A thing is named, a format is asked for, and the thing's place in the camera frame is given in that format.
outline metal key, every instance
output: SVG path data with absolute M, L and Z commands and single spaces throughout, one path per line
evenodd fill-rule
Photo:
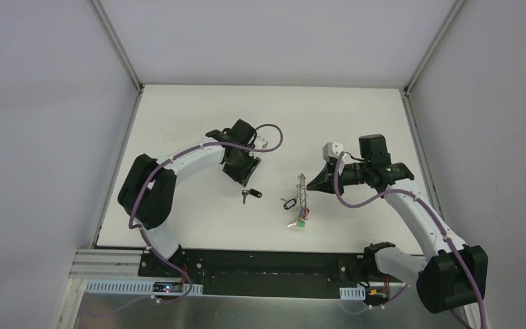
M 245 201 L 247 200 L 247 196 L 249 195 L 249 190 L 243 190 L 241 194 L 243 195 L 243 204 L 245 204 Z

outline key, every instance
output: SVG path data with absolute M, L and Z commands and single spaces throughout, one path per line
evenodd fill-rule
M 263 193 L 261 193 L 261 192 L 259 192 L 259 191 L 257 191 L 257 190 L 253 190 L 253 189 L 250 189 L 250 190 L 249 190 L 249 194 L 252 195 L 252 196 L 254 196 L 254 197 L 257 197 L 257 198 L 263 196 Z
M 249 190 L 243 190 L 241 194 L 243 195 L 243 204 L 245 204 L 245 201 L 247 200 L 247 196 L 249 195 Z
M 296 204 L 297 204 L 297 201 L 295 199 L 287 200 L 287 202 L 283 205 L 283 209 L 285 210 L 291 209 L 295 207 Z

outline cable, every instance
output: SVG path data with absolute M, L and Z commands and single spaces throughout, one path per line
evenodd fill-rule
M 342 159 L 344 158 L 345 153 L 340 153 L 340 156 L 338 157 L 338 161 L 336 162 L 336 168 L 340 168 L 340 165 L 342 164 Z M 391 193 L 400 193 L 400 194 L 406 194 L 409 195 L 412 199 L 414 199 L 416 202 L 418 202 L 429 214 L 432 221 L 436 224 L 438 229 L 440 230 L 440 233 L 442 234 L 443 238 L 451 248 L 451 251 L 453 254 L 455 254 L 457 261 L 463 268 L 463 271 L 471 284 L 471 287 L 473 288 L 473 291 L 475 292 L 475 297 L 477 298 L 477 304 L 479 305 L 479 313 L 481 313 L 481 329 L 487 329 L 487 316 L 485 314 L 485 304 L 483 303 L 483 297 L 481 296 L 481 291 L 479 290 L 479 287 L 477 286 L 477 283 L 475 279 L 473 278 L 473 275 L 471 274 L 471 271 L 466 266 L 464 260 L 462 259 L 461 255 L 459 254 L 459 251 L 457 250 L 457 247 L 453 243 L 453 239 L 447 236 L 447 230 L 444 228 L 444 226 L 441 224 L 440 220 L 435 215 L 434 211 L 428 206 L 426 202 L 424 202 L 421 198 L 416 197 L 416 195 L 413 192 L 407 191 L 407 190 L 401 190 L 401 189 L 391 189 L 387 191 L 380 192 L 376 194 L 375 196 L 371 197 L 370 199 L 367 199 L 364 202 L 361 202 L 359 204 L 349 204 L 347 203 L 340 194 L 340 189 L 338 188 L 338 181 L 339 181 L 339 175 L 334 175 L 334 191 L 336 192 L 336 197 L 340 202 L 348 207 L 348 208 L 360 208 L 363 207 L 372 201 L 379 199 L 380 197 L 383 197 L 384 195 L 388 195 Z
M 263 125 L 260 125 L 260 126 L 256 127 L 255 130 L 259 130 L 260 128 L 263 128 L 263 127 L 273 127 L 279 132 L 279 142 L 277 143 L 276 146 L 274 146 L 274 147 L 272 147 L 270 149 L 253 149 L 253 148 L 250 148 L 250 147 L 244 147 L 244 146 L 241 146 L 241 145 L 227 143 L 227 142 L 209 142 L 209 143 L 204 143 L 202 145 L 195 145 L 193 147 L 190 147 L 188 149 L 185 149 L 185 150 L 179 152 L 178 154 L 176 154 L 175 156 L 172 157 L 172 161 L 174 161 L 174 160 L 176 160 L 176 159 L 178 159 L 178 158 L 180 158 L 182 156 L 185 156 L 186 154 L 189 154 L 192 151 L 201 149 L 202 147 L 217 146 L 217 145 L 228 146 L 228 147 L 235 147 L 237 149 L 242 149 L 244 151 L 260 152 L 260 153 L 268 153 L 268 152 L 275 151 L 276 149 L 278 149 L 281 146 L 281 144 L 283 144 L 283 131 L 281 130 L 281 128 L 279 128 L 278 125 L 274 125 L 272 123 L 265 123 Z M 145 180 L 144 184 L 142 185 L 142 188 L 140 189 L 140 192 L 139 192 L 139 194 L 138 194 L 138 196 L 136 198 L 136 201 L 134 202 L 134 206 L 132 207 L 132 211 L 131 211 L 131 214 L 130 214 L 130 219 L 128 221 L 128 228 L 130 228 L 130 229 L 142 228 L 142 226 L 140 224 L 134 225 L 134 219 L 136 218 L 136 211 L 138 210 L 138 206 L 140 205 L 140 201 L 142 200 L 142 196 L 144 195 L 144 192 L 146 191 L 146 188 L 148 187 L 148 184 L 152 181 L 152 179 L 154 178 L 156 173 L 161 168 L 163 168 L 164 166 L 166 166 L 169 163 L 171 163 L 171 159 L 165 160 L 163 163 L 159 164 L 148 175 L 148 177 L 146 178 L 146 180 Z M 166 265 L 172 267 L 173 269 L 177 270 L 178 272 L 180 272 L 180 274 L 182 274 L 182 276 L 188 281 L 188 284 L 189 284 L 188 290 L 185 293 L 183 293 L 182 295 L 180 295 L 180 296 L 178 296 L 178 297 L 176 297 L 175 299 L 172 299 L 172 300 L 158 299 L 159 303 L 170 304 L 170 303 L 178 302 L 178 301 L 186 298 L 186 296 L 188 296 L 188 294 L 192 291 L 192 286 L 193 286 L 193 283 L 192 283 L 192 280 L 190 279 L 190 276 L 188 276 L 188 274 L 185 271 L 183 271 L 181 268 L 179 268 L 178 266 L 176 266 L 173 263 L 169 262 L 165 257 L 163 257 L 163 255 L 161 255 L 156 250 L 156 248 L 154 248 L 154 246 L 152 246 L 152 244 L 150 243 L 150 240 L 148 239 L 148 236 L 146 235 L 146 232 L 144 230 L 140 230 L 140 235 L 142 236 L 142 239 L 144 240 L 144 242 L 148 246 L 147 249 L 150 250 L 154 254 L 154 256 L 156 256 L 156 258 L 160 259 L 160 261 L 162 261 L 164 264 L 166 264 Z
M 188 296 L 192 292 L 192 286 L 193 286 L 192 280 L 190 279 L 190 276 L 188 276 L 188 273 L 186 273 L 180 267 L 174 265 L 173 263 L 169 262 L 167 259 L 162 257 L 162 255 L 160 253 L 158 253 L 156 251 L 156 249 L 154 249 L 152 247 L 152 245 L 150 244 L 150 241 L 148 240 L 148 237 L 146 236 L 146 234 L 145 234 L 145 232 L 143 230 L 140 231 L 140 234 L 142 235 L 142 239 L 144 239 L 144 242 L 150 247 L 149 250 L 152 251 L 152 253 L 154 254 L 154 256 L 156 256 L 156 258 L 160 259 L 160 261 L 162 261 L 164 264 L 166 264 L 166 265 L 172 267 L 173 269 L 175 269 L 176 271 L 180 272 L 180 274 L 182 274 L 182 278 L 187 279 L 187 281 L 188 281 L 189 287 L 188 287 L 188 290 L 185 293 L 183 293 L 182 295 L 178 295 L 176 298 L 171 299 L 171 300 L 165 300 L 163 298 L 156 298 L 158 303 L 159 304 L 172 304 L 174 302 L 178 302 L 178 301 L 186 298 L 186 296 Z M 151 296 L 144 295 L 144 296 L 137 297 L 137 298 L 129 301 L 128 303 L 126 303 L 126 304 L 124 304 L 122 306 L 119 306 L 119 307 L 111 310 L 110 312 L 106 312 L 106 313 L 94 314 L 94 313 L 88 312 L 85 308 L 83 309 L 83 312 L 84 312 L 85 315 L 87 315 L 89 317 L 107 317 L 108 315 L 112 315 L 112 314 L 114 314 L 116 312 L 119 312 L 120 310 L 123 310 L 124 308 L 127 308 L 128 306 L 130 306 L 132 304 L 135 304 L 136 302 L 139 302 L 140 300 L 143 300 L 145 298 L 152 298 L 152 296 L 153 295 L 151 295 Z
M 245 147 L 245 146 L 241 146 L 241 145 L 237 145 L 237 144 L 233 144 L 233 143 L 227 143 L 227 142 L 209 142 L 209 143 L 204 143 L 202 145 L 202 147 L 228 146 L 228 147 L 235 147 L 237 149 L 242 149 L 243 151 L 259 152 L 259 153 L 269 153 L 269 152 L 275 151 L 276 149 L 278 149 L 281 146 L 281 144 L 283 144 L 283 132 L 282 132 L 281 128 L 279 128 L 279 126 L 274 125 L 272 123 L 265 123 L 263 125 L 260 125 L 259 127 L 255 128 L 255 130 L 259 130 L 260 128 L 263 128 L 263 127 L 273 127 L 275 129 L 277 129 L 277 131 L 279 132 L 279 142 L 277 143 L 276 146 L 274 146 L 274 147 L 272 147 L 270 149 L 252 149 L 250 147 Z M 180 158 L 182 156 L 185 156 L 186 154 L 189 154 L 192 151 L 196 151 L 196 150 L 198 150 L 200 148 L 201 148 L 200 145 L 195 145 L 193 147 L 185 149 L 184 151 L 181 151 L 178 154 L 176 154 L 175 156 L 173 156 L 172 157 L 172 161 L 174 161 L 174 160 L 176 160 L 176 159 L 178 159 L 178 158 Z M 140 224 L 134 225 L 134 218 L 136 218 L 136 211 L 138 210 L 138 206 L 140 205 L 140 201 L 142 200 L 142 196 L 144 195 L 144 192 L 146 192 L 146 188 L 148 187 L 148 184 L 150 184 L 150 182 L 152 181 L 152 179 L 154 178 L 156 173 L 160 169 L 162 169 L 164 166 L 168 165 L 169 163 L 171 163 L 171 159 L 167 159 L 163 163 L 159 164 L 156 168 L 154 168 L 153 171 L 150 172 L 150 174 L 148 175 L 148 177 L 144 181 L 144 184 L 142 185 L 142 188 L 140 189 L 140 192 L 139 192 L 139 194 L 138 194 L 138 196 L 136 198 L 136 201 L 134 202 L 134 206 L 132 207 L 132 212 L 130 214 L 130 219 L 128 221 L 128 228 L 129 229 L 141 228 L 142 227 Z
M 400 297 L 403 293 L 405 293 L 407 288 L 408 288 L 408 284 L 405 284 L 404 287 L 402 287 L 402 289 L 394 297 L 390 298 L 390 300 L 388 300 L 386 303 L 382 304 L 380 308 L 383 309 L 384 306 L 390 305 L 390 303 L 392 303 L 398 297 Z M 358 312 L 351 312 L 351 311 L 347 310 L 342 304 L 340 304 L 340 305 L 342 306 L 344 311 L 346 313 L 350 314 L 350 315 L 360 315 L 360 314 L 362 314 L 362 313 L 364 313 L 364 312 L 366 312 L 368 310 L 372 310 L 373 309 L 373 307 L 372 308 L 368 307 L 368 308 L 365 308 L 365 309 L 360 310 Z
M 89 316 L 89 317 L 107 317 L 108 315 L 112 315 L 114 313 L 117 313 L 121 310 L 123 310 L 124 308 L 127 308 L 128 306 L 131 306 L 137 302 L 139 302 L 140 300 L 144 300 L 144 299 L 150 299 L 150 296 L 149 295 L 144 295 L 144 296 L 139 296 L 137 298 L 134 298 L 133 300 L 129 301 L 128 303 L 122 305 L 122 306 L 119 306 L 119 307 L 116 307 L 115 309 L 111 310 L 110 312 L 106 312 L 106 313 L 90 313 L 90 311 L 86 310 L 86 307 L 85 307 L 85 304 L 86 304 L 86 300 L 87 300 L 87 296 L 88 294 L 86 294 L 86 297 L 84 298 L 84 300 L 82 300 L 82 313 Z
M 473 329 L 460 315 L 457 313 L 455 309 L 450 310 L 451 313 L 457 318 L 457 320 L 466 328 L 466 329 Z
M 182 274 L 182 276 L 185 277 L 185 279 L 188 281 L 188 286 L 189 287 L 188 287 L 188 290 L 185 293 L 183 293 L 182 295 L 177 296 L 175 299 L 172 299 L 172 300 L 158 299 L 160 301 L 160 303 L 171 304 L 171 303 L 178 302 L 178 301 L 183 300 L 184 298 L 186 298 L 186 296 L 188 296 L 188 294 L 192 292 L 192 287 L 194 286 L 194 284 L 192 283 L 192 280 L 190 279 L 190 276 L 188 276 L 188 273 L 183 271 L 180 267 L 178 267 L 178 266 L 174 265 L 173 263 L 169 262 L 168 259 L 163 257 L 163 255 L 161 255 L 156 249 L 154 249 L 154 247 L 150 243 L 150 240 L 146 236 L 146 232 L 144 232 L 144 230 L 140 230 L 140 235 L 142 236 L 142 239 L 144 240 L 144 242 L 148 245 L 149 250 L 152 251 L 152 254 L 154 254 L 154 256 L 156 258 L 160 259 L 160 261 L 163 262 L 164 264 L 166 264 L 166 265 L 172 267 L 173 269 L 177 270 L 178 272 L 180 272 L 180 274 Z
M 347 155 L 350 156 L 350 158 L 352 158 L 353 160 L 356 160 L 356 161 L 360 161 L 360 162 L 364 162 L 366 161 L 366 159 L 361 159 L 361 158 L 356 158 L 355 156 L 352 155 L 352 153 L 350 152 L 345 152 Z

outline white cable clip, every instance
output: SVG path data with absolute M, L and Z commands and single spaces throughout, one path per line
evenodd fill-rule
M 443 240 L 444 242 L 447 242 L 447 239 L 448 239 L 448 238 L 451 238 L 451 240 L 453 240 L 453 237 L 450 236 L 450 231 L 447 231 L 447 234 L 442 236 L 442 240 Z

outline enclosure wall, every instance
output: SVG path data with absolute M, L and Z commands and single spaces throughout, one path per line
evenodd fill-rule
M 87 1 L 0 1 L 0 328 L 47 328 L 136 92 Z
M 526 1 L 469 1 L 412 105 L 447 222 L 489 255 L 493 328 L 526 328 Z

